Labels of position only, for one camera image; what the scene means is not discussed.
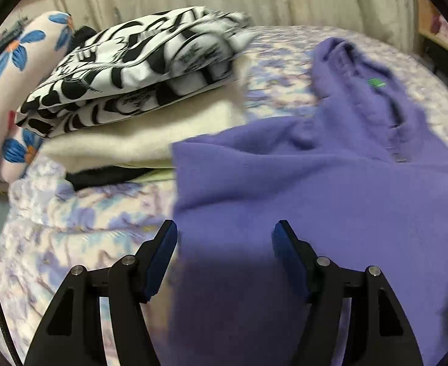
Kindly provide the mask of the purple printed hoodie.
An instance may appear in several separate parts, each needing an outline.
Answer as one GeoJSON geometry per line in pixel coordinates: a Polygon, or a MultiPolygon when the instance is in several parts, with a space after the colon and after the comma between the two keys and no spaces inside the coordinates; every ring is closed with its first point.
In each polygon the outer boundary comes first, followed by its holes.
{"type": "Polygon", "coordinates": [[[164,365],[287,365],[307,311],[275,257],[286,220],[336,264],[376,265],[426,365],[448,351],[448,146],[354,45],[316,46],[309,118],[176,143],[182,264],[164,365]]]}

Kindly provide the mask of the purple cat print blanket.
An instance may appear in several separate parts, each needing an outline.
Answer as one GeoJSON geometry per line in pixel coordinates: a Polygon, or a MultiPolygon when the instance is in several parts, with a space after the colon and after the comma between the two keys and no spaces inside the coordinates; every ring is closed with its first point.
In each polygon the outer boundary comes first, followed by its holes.
{"type": "MultiPolygon", "coordinates": [[[[351,30],[332,27],[259,27],[237,73],[249,120],[310,116],[316,108],[309,71],[315,45],[337,36],[389,67],[448,143],[448,87],[413,56],[351,30]]],[[[0,234],[0,300],[21,357],[53,294],[76,264],[112,265],[153,237],[170,217],[174,178],[76,191],[63,167],[38,155],[10,187],[10,211],[0,234]]]]}

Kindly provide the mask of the black folded garment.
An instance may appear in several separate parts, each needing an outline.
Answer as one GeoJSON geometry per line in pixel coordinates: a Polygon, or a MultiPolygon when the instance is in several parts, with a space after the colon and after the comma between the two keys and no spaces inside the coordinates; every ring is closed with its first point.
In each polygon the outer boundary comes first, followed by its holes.
{"type": "Polygon", "coordinates": [[[65,179],[72,184],[77,192],[85,188],[101,187],[130,182],[144,174],[152,172],[150,168],[125,168],[107,166],[96,169],[86,169],[78,173],[66,173],[65,179]]]}

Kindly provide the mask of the blue flower white quilt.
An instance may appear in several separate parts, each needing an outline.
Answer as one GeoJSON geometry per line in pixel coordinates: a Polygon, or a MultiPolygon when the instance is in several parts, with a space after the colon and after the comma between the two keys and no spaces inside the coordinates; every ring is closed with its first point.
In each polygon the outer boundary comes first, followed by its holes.
{"type": "Polygon", "coordinates": [[[16,126],[16,112],[66,55],[72,36],[69,14],[43,13],[0,54],[0,192],[23,175],[42,144],[16,126]]]}

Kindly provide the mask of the cream folded garment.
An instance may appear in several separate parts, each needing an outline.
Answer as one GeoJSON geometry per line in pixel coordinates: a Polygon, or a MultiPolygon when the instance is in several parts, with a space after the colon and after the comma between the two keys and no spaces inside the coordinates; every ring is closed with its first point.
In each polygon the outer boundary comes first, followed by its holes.
{"type": "Polygon", "coordinates": [[[222,87],[125,121],[54,137],[40,153],[68,173],[113,165],[170,168],[173,143],[246,123],[244,85],[251,60],[240,56],[233,69],[236,78],[222,87]]]}

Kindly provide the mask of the black white patterned garment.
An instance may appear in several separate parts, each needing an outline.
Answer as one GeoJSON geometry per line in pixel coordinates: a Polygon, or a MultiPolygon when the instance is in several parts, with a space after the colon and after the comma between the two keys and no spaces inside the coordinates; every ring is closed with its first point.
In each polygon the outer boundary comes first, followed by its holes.
{"type": "Polygon", "coordinates": [[[250,25],[246,13],[197,6],[110,27],[65,56],[20,106],[16,125],[53,138],[218,88],[253,40],[250,25]]]}

